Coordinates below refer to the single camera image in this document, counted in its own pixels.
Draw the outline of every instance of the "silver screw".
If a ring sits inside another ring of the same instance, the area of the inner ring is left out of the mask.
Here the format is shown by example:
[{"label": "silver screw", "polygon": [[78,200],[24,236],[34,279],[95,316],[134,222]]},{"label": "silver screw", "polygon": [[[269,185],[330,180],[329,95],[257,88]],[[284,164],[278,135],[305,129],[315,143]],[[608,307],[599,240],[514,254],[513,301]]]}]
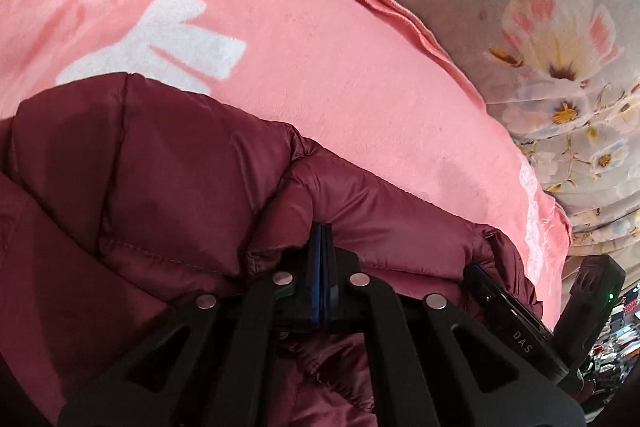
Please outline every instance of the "silver screw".
[{"label": "silver screw", "polygon": [[366,273],[354,273],[349,277],[349,282],[354,286],[366,286],[371,282],[371,277]]},{"label": "silver screw", "polygon": [[293,276],[289,272],[276,272],[273,274],[273,282],[278,286],[286,286],[293,282]]},{"label": "silver screw", "polygon": [[427,295],[424,299],[427,306],[433,310],[441,310],[447,305],[447,298],[439,293]]},{"label": "silver screw", "polygon": [[209,293],[205,293],[196,299],[196,306],[201,310],[210,310],[217,303],[218,300]]}]

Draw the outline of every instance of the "yellow flower center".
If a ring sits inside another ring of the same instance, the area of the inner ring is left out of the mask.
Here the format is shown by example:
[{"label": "yellow flower center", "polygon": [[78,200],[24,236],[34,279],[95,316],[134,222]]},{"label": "yellow flower center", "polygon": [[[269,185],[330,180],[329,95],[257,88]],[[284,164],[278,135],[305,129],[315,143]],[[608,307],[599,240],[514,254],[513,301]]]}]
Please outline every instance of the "yellow flower center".
[{"label": "yellow flower center", "polygon": [[562,125],[563,123],[574,121],[579,115],[580,111],[575,107],[575,104],[564,100],[556,107],[552,120],[556,125]]},{"label": "yellow flower center", "polygon": [[606,167],[607,165],[609,165],[611,163],[611,155],[610,154],[604,154],[602,156],[600,156],[600,158],[598,158],[598,165],[600,167]]}]

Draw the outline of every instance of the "pink fabric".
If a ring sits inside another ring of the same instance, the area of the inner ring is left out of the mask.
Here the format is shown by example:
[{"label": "pink fabric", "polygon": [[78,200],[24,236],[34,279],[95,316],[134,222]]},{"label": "pink fabric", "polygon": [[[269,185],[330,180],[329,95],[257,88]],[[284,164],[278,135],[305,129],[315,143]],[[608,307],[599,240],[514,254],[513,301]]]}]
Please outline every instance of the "pink fabric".
[{"label": "pink fabric", "polygon": [[392,0],[0,0],[0,18],[12,29],[0,35],[2,115],[55,83],[126,70],[290,122],[506,232],[555,324],[562,210],[433,35]]}]

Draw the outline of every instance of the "triangular cutout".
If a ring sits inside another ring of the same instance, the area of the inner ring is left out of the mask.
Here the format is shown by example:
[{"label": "triangular cutout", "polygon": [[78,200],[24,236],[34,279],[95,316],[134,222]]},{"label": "triangular cutout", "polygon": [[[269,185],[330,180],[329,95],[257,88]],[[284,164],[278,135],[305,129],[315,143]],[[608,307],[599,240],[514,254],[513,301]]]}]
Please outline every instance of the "triangular cutout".
[{"label": "triangular cutout", "polygon": [[491,393],[518,378],[516,368],[465,328],[455,328],[453,335],[483,393]]},{"label": "triangular cutout", "polygon": [[128,371],[126,379],[144,387],[150,393],[160,393],[169,378],[182,348],[189,338],[190,328],[181,327],[156,349],[147,353]]}]

